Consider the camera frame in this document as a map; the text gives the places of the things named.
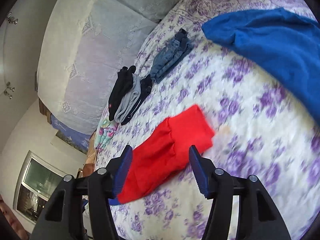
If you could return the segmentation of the red pants with stripes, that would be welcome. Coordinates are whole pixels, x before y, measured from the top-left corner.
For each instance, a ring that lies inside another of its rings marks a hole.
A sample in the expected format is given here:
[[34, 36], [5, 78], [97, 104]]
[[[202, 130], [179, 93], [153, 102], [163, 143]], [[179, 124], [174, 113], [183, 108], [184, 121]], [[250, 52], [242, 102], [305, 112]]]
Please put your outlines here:
[[165, 118], [148, 139], [133, 150], [121, 193], [109, 203], [120, 205], [149, 195], [185, 169], [191, 146], [196, 146], [199, 153], [210, 149], [214, 135], [198, 105]]

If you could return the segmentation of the window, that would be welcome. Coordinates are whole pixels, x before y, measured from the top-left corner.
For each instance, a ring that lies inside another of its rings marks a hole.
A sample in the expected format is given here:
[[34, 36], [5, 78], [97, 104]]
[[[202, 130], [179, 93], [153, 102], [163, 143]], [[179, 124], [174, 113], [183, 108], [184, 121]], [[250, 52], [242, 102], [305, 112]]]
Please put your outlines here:
[[64, 175], [65, 172], [29, 151], [18, 176], [14, 210], [35, 224]]

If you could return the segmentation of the purple floral bedspread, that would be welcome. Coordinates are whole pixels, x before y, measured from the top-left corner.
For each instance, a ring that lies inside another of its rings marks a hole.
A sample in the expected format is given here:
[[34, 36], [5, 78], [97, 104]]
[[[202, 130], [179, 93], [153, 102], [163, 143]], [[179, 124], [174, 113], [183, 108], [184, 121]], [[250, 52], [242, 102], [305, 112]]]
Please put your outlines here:
[[144, 41], [135, 64], [148, 74], [153, 58], [181, 28], [193, 51], [154, 85], [133, 119], [96, 158], [101, 168], [126, 145], [146, 140], [166, 117], [193, 104], [215, 130], [205, 157], [237, 177], [256, 174], [292, 239], [301, 239], [319, 212], [319, 135], [301, 103], [257, 64], [207, 40], [202, 24], [223, 13], [284, 8], [313, 18], [303, 0], [180, 0]]

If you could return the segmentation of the folded floral turquoise quilt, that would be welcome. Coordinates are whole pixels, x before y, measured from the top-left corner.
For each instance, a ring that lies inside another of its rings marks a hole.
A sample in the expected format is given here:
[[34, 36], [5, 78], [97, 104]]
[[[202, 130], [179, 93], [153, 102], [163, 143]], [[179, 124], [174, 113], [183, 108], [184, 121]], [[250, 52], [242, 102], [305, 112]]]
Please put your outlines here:
[[108, 142], [113, 138], [118, 129], [117, 122], [110, 121], [108, 117], [100, 120], [94, 140], [94, 148], [101, 152], [104, 150]]

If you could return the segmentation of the folded grey garment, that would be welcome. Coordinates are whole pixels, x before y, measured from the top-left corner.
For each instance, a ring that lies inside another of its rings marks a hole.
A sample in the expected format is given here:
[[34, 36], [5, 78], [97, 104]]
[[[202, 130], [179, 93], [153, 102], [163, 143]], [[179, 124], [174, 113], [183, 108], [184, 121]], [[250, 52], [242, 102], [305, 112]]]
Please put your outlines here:
[[122, 123], [125, 120], [141, 95], [141, 77], [136, 74], [132, 74], [132, 76], [133, 86], [122, 98], [120, 105], [114, 115], [114, 120], [117, 123]]

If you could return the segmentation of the ceiling spot light pair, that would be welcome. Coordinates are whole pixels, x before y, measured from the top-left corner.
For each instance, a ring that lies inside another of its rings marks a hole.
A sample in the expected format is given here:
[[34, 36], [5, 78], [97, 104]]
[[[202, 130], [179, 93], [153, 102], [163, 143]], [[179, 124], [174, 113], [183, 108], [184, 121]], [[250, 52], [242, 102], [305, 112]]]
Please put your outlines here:
[[4, 90], [3, 94], [7, 96], [10, 100], [12, 99], [12, 93], [15, 91], [15, 87], [11, 86], [10, 82], [7, 82], [6, 89]]

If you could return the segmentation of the folded black garment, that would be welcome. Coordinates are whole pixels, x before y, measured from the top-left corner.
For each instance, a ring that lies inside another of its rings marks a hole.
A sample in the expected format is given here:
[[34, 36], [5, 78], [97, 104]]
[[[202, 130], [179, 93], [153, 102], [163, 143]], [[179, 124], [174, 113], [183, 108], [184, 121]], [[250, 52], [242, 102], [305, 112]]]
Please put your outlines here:
[[122, 98], [133, 87], [133, 74], [135, 73], [135, 71], [135, 66], [131, 66], [129, 68], [124, 66], [119, 72], [117, 72], [117, 80], [114, 84], [108, 100], [108, 112], [110, 121], [114, 120], [114, 116], [118, 107], [120, 106]]

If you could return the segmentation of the folded dark navy garment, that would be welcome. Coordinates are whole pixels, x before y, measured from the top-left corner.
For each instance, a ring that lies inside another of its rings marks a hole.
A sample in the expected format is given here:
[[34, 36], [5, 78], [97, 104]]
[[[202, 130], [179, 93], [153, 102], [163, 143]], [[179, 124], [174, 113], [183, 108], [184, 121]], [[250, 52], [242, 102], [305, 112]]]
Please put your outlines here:
[[121, 125], [127, 124], [132, 119], [132, 117], [134, 116], [136, 111], [139, 109], [143, 101], [150, 95], [152, 90], [152, 79], [150, 77], [150, 74], [148, 74], [146, 77], [144, 77], [140, 81], [140, 88], [141, 88], [140, 97], [138, 98], [136, 103], [131, 107], [128, 115], [125, 116], [125, 119], [121, 123]]

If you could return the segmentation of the blue garment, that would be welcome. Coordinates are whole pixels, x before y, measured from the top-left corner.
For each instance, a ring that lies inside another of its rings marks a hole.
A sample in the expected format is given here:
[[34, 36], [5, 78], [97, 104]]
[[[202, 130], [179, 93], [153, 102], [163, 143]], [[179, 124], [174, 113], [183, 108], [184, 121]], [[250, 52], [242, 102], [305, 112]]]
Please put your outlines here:
[[277, 8], [219, 15], [202, 25], [207, 39], [255, 62], [319, 122], [319, 23]]

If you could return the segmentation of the folded blue jeans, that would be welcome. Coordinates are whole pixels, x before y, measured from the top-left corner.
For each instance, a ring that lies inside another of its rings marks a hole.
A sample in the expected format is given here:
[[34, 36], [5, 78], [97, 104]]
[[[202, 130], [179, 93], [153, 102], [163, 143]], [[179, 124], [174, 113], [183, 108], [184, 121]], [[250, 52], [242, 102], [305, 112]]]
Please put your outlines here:
[[155, 56], [150, 70], [152, 81], [160, 83], [192, 49], [188, 33], [181, 28]]

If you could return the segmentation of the white lace headboard cover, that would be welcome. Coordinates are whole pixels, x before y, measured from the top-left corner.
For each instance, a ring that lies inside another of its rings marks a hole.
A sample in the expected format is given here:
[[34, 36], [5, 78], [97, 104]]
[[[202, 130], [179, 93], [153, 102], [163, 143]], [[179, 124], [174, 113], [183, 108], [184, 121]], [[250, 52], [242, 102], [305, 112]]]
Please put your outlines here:
[[57, 0], [37, 70], [38, 96], [63, 124], [92, 133], [123, 66], [179, 0]]

